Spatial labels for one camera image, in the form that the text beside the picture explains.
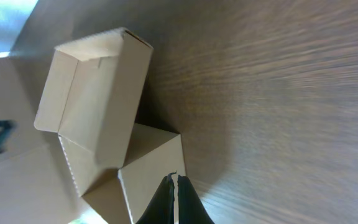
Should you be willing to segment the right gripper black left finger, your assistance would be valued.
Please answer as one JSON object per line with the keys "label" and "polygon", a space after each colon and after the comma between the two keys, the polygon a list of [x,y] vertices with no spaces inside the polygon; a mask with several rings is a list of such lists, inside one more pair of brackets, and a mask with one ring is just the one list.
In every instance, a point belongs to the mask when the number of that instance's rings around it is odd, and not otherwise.
{"label": "right gripper black left finger", "polygon": [[136,224],[174,224],[175,184],[172,179],[173,174],[176,172],[169,173],[162,179]]}

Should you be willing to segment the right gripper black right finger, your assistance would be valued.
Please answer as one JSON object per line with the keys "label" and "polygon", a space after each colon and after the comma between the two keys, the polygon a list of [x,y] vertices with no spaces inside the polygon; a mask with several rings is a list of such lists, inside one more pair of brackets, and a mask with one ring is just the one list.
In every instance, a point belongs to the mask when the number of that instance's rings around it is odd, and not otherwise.
{"label": "right gripper black right finger", "polygon": [[214,224],[187,176],[178,176],[179,224]]}

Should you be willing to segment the brown cardboard box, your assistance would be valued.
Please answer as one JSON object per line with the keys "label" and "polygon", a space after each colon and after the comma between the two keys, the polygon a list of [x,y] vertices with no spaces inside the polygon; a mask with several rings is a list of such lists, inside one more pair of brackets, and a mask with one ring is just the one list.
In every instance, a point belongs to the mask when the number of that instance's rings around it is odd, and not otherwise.
{"label": "brown cardboard box", "polygon": [[0,58],[0,223],[135,223],[185,173],[180,135],[135,122],[152,52],[125,28],[57,46],[37,110]]}

